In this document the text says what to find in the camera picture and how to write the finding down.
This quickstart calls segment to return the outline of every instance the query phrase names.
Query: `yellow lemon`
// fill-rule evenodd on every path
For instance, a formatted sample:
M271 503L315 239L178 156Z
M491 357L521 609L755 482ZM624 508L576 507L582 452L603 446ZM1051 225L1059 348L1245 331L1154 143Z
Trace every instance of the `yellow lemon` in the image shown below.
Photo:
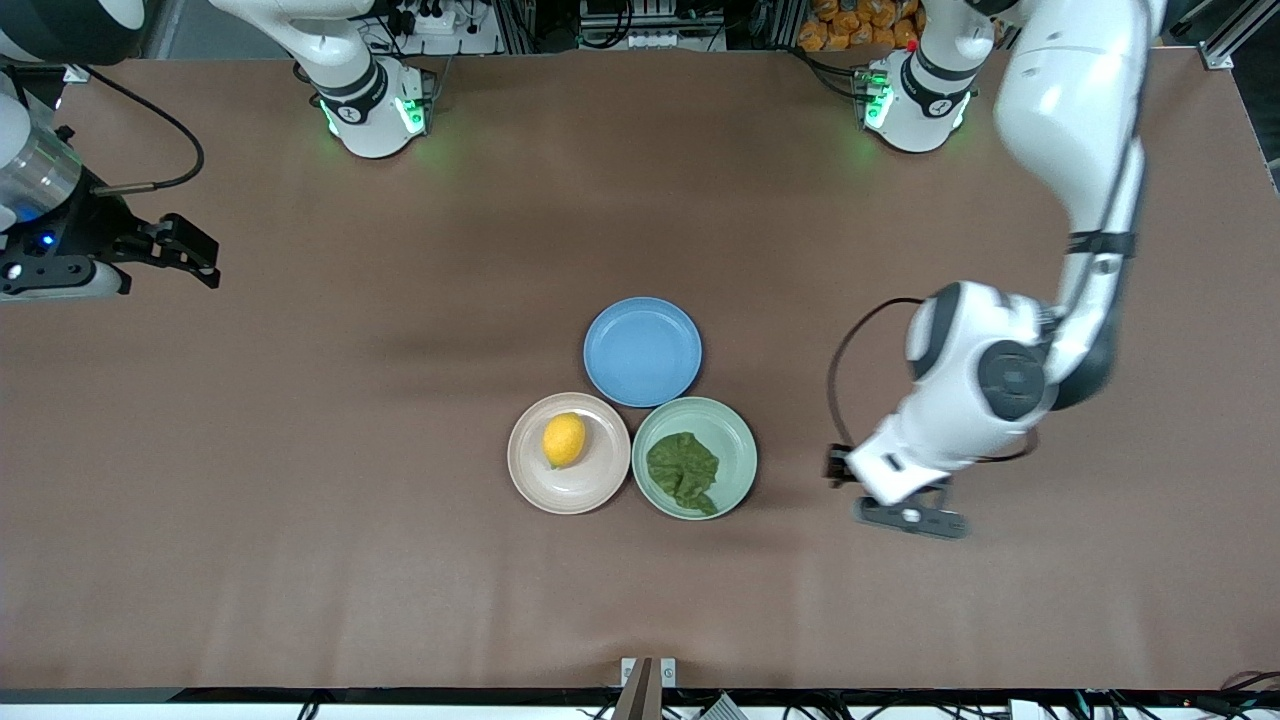
M543 430L543 455L552 468L561 469L577 460L586 445L586 424L576 413L561 413Z

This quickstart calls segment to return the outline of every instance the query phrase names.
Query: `brown table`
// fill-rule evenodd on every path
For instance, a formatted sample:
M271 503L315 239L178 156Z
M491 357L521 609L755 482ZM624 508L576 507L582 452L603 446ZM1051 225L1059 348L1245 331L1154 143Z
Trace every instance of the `brown table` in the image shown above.
M6 687L1216 687L1280 665L1280 202L1226 73L1157 51L1123 355L1043 447L959 477L956 543L858 525L819 477L823 375L879 300L957 278L1052 297L1065 215L988 92L895 154L792 58L462 59L435 131L344 152L288 64L111 74L209 167L134 199L223 246L221 290L134 269L113 301L0 309ZM64 122L110 181L180 170L92 85ZM637 488L573 518L512 487L531 402L589 391L591 318L698 322L692 388L760 446L746 503L680 523ZM906 310L844 369L855 433L908 391ZM644 413L627 411L632 429Z

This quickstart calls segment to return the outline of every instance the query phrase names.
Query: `orange bag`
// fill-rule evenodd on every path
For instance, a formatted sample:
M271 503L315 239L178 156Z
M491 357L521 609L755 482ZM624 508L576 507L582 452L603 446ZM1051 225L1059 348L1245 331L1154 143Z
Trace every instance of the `orange bag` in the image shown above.
M893 0L858 0L858 20L887 28L893 24L897 5Z
M906 47L913 40L919 40L915 35L915 24L911 20L897 20L893 23L893 47Z
M840 0L813 0L813 13L822 22L828 22L840 12Z
M867 45L872 41L872 26L870 23L864 23L858 26L858 29L849 36L850 45Z
M827 44L827 23L819 23L817 20L808 20L800 26L800 33L796 38L796 45L804 47L809 53L817 53L822 50L822 46Z
M841 10L836 13L835 18L831 18L831 32L840 35L852 35L858 26L863 23L858 22L858 13L850 10Z

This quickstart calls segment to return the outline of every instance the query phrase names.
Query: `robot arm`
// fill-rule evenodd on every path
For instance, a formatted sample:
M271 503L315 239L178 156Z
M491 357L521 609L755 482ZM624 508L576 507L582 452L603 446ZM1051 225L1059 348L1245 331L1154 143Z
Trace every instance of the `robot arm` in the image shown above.
M142 24L142 0L4 0L0 63L118 63L137 47ZM0 76L0 302L124 295L125 261L178 268L218 287L218 242L182 215L134 217L17 77Z
M960 282L916 311L906 343L915 388L845 456L851 474L886 506L946 480L1025 434L1048 411L1102 388L1133 258L1144 173L1134 128L1164 0L966 1L1000 5L1023 26L996 102L996 126L1010 154L1066 209L1070 241L1053 305ZM925 36L936 27L936 9L954 13L963 3L942 4L927 1ZM922 49L940 45L946 42L922 37ZM915 118L918 124L929 119L928 108L909 100L897 104L902 115L914 110L923 118ZM951 117L932 122L942 128L934 137L945 140Z
M320 95L329 132L361 158L385 158L426 133L434 76L374 58L356 23L374 0L211 0L280 44Z

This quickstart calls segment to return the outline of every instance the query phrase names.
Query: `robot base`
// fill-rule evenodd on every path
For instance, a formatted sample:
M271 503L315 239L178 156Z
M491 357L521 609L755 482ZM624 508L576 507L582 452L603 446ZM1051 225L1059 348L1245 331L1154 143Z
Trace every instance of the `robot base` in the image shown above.
M340 113L329 113L321 106L329 118L329 132L361 158L394 155L431 127L435 73L411 68L393 58L379 58L378 63L387 70L389 88L365 122L347 123Z
M927 115L901 87L902 64L910 55L906 50L895 50L868 67L872 73L883 73L882 77L888 78L888 83L881 90L879 97L859 108L859 120L892 147L905 152L928 152L941 147L964 122L964 109L972 94L966 94L964 100L955 102L941 115Z

